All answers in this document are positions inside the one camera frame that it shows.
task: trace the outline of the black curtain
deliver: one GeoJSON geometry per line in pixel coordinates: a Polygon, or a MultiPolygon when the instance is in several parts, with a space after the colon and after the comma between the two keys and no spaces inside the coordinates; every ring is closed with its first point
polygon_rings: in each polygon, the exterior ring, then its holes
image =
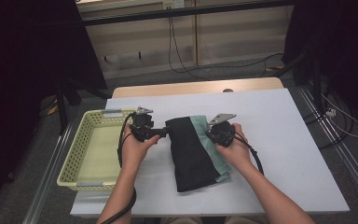
{"type": "Polygon", "coordinates": [[[0,0],[0,188],[23,155],[54,80],[105,88],[86,29],[47,26],[81,21],[72,0],[0,0]]]}
{"type": "MultiPolygon", "coordinates": [[[[337,91],[358,112],[358,1],[296,1],[285,40],[284,63],[307,51],[337,91]]],[[[313,73],[311,60],[294,72],[296,84],[313,73]]]]}

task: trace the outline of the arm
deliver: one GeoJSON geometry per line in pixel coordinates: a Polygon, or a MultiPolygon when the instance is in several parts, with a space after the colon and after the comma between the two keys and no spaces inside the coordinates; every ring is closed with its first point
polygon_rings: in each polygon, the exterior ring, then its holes
{"type": "MultiPolygon", "coordinates": [[[[240,124],[233,126],[235,132],[244,137],[240,124]]],[[[271,223],[314,223],[295,202],[258,172],[250,160],[247,146],[234,139],[230,147],[216,148],[248,181],[271,223]]]]}
{"type": "MultiPolygon", "coordinates": [[[[131,134],[130,125],[127,125],[124,131],[123,138],[131,134]]],[[[138,174],[139,166],[144,160],[147,150],[155,145],[159,140],[156,135],[148,141],[142,143],[136,140],[133,135],[129,135],[124,142],[122,148],[122,167],[118,175],[117,183],[113,189],[97,223],[106,221],[111,216],[121,211],[130,202],[132,197],[133,186],[136,175],[138,174]]],[[[131,212],[128,212],[123,217],[119,218],[114,223],[130,223],[131,212]]]]}

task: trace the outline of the person's right hand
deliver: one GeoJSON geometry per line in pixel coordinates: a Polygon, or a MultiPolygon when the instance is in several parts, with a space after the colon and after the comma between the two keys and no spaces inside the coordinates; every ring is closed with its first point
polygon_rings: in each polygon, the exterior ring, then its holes
{"type": "MultiPolygon", "coordinates": [[[[238,123],[231,124],[235,129],[235,135],[239,138],[243,138],[246,142],[248,141],[245,138],[245,134],[242,132],[242,127],[238,123]]],[[[249,148],[242,142],[234,139],[229,147],[222,147],[216,144],[217,151],[222,154],[222,156],[233,165],[236,169],[239,168],[240,165],[252,164],[249,148]]]]}
{"type": "Polygon", "coordinates": [[[122,171],[138,171],[141,162],[144,160],[147,150],[155,145],[160,139],[159,135],[155,135],[145,142],[138,141],[135,136],[131,133],[130,124],[127,124],[124,129],[123,139],[124,141],[122,148],[122,171]]]}

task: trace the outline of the yellow basket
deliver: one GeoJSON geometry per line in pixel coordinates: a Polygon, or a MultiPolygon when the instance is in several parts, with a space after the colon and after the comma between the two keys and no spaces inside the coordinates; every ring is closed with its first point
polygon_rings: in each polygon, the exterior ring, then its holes
{"type": "Polygon", "coordinates": [[[112,189],[120,172],[117,147],[121,127],[125,118],[134,111],[119,109],[86,112],[57,184],[72,190],[112,189]]]}

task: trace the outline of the white table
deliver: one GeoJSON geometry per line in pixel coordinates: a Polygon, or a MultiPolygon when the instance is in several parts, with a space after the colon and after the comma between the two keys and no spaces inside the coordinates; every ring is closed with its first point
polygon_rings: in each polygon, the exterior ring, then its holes
{"type": "MultiPolygon", "coordinates": [[[[349,211],[288,90],[203,93],[112,99],[106,108],[154,109],[155,127],[168,119],[235,113],[258,151],[266,177],[310,213],[349,211]]],[[[176,192],[169,137],[150,148],[135,186],[132,213],[141,217],[235,216],[264,213],[247,182],[233,170],[231,182],[176,192]]],[[[74,216],[97,217],[109,192],[78,192],[74,216]]]]}

